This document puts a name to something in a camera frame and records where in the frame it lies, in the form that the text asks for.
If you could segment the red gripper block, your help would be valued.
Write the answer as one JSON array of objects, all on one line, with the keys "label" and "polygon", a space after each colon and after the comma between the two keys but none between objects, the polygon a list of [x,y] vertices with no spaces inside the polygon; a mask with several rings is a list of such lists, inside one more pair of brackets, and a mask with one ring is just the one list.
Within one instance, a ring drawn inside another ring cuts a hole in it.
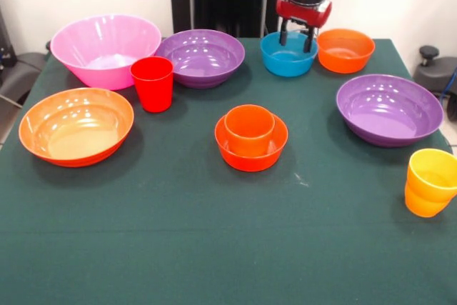
[{"label": "red gripper block", "polygon": [[288,20],[303,23],[305,29],[303,34],[306,36],[303,45],[303,52],[311,51],[312,42],[315,37],[316,28],[321,28],[328,20],[332,10],[332,2],[323,0],[317,5],[303,6],[295,4],[290,0],[277,0],[276,12],[282,18],[279,43],[282,46],[286,45],[288,30]]}]

